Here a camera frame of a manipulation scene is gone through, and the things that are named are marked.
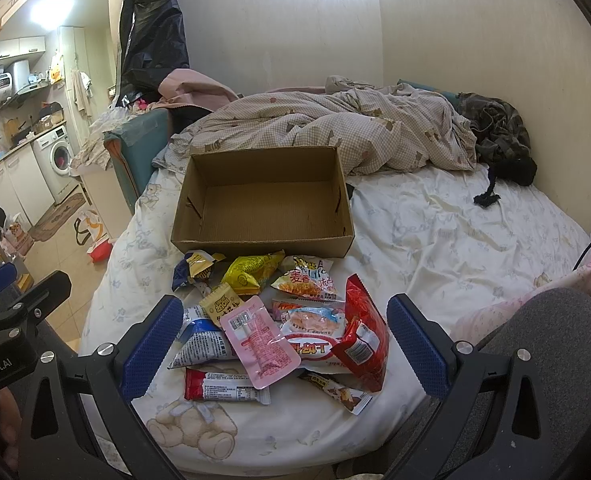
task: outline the washing machine door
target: washing machine door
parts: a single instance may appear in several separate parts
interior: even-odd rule
[[[71,164],[72,158],[73,156],[69,151],[69,145],[66,140],[63,139],[54,142],[51,147],[49,161],[51,162],[51,168],[58,175],[69,175],[69,165]]]

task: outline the black plastic bag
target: black plastic bag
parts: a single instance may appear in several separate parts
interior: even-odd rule
[[[160,98],[158,87],[176,68],[189,68],[177,0],[124,0],[120,13],[120,89],[117,104]]]

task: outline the teal sofa armrest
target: teal sofa armrest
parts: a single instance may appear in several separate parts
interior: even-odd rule
[[[116,177],[131,213],[136,200],[146,189],[154,167],[154,156],[173,133],[173,121],[166,108],[138,115],[104,134],[104,146],[111,154]]]
[[[404,79],[398,79],[398,85],[400,85],[402,83],[406,83],[407,85],[411,85],[411,86],[413,86],[413,88],[419,88],[420,90],[428,90],[429,92],[437,92],[439,94],[442,94],[442,95],[444,95],[444,97],[447,98],[447,101],[449,101],[453,105],[453,108],[457,108],[458,103],[460,102],[460,97],[459,97],[460,94],[454,94],[453,92],[439,90],[439,89],[433,88],[431,86],[422,85],[420,83],[414,83],[413,81],[405,81]]]

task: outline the screw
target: screw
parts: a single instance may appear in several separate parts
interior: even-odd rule
[[[455,344],[455,349],[458,350],[461,354],[467,355],[473,352],[473,345],[468,341],[458,341]]]
[[[112,343],[102,343],[100,346],[98,346],[98,349],[96,350],[96,352],[98,352],[98,355],[109,355],[112,351]]]
[[[517,357],[519,359],[522,359],[522,361],[528,361],[531,358],[531,354],[528,350],[521,348],[520,350],[517,351]]]
[[[56,354],[54,354],[51,350],[47,350],[46,352],[44,352],[44,354],[42,354],[40,356],[40,360],[43,363],[50,363],[51,361],[54,360],[55,356],[56,356]]]

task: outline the white bed sheet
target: white bed sheet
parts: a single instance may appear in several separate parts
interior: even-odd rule
[[[81,354],[118,341],[163,294],[171,293],[173,267],[182,257],[169,241],[181,179],[159,170],[138,201],[93,296]],[[464,314],[565,275],[589,242],[571,218],[532,186],[500,182],[497,205],[486,210],[474,205],[473,197],[488,185],[482,166],[473,173],[428,166],[416,173],[384,171],[347,180],[355,186],[355,241],[331,275],[341,290],[357,272],[383,315],[387,300],[406,292],[448,331]],[[199,300],[197,291],[184,300]],[[165,362],[178,348],[174,343]],[[162,366],[146,396],[133,404],[146,423],[183,393],[184,370]],[[377,449],[421,401],[423,391],[392,337],[384,388],[359,416],[293,377],[273,384],[271,397],[270,406],[196,403],[188,412],[190,424],[183,426],[191,434],[181,435],[189,445],[164,449],[178,468],[190,472],[299,472]],[[96,433],[108,438],[89,401]],[[183,431],[180,424],[179,417],[173,419],[175,436]]]

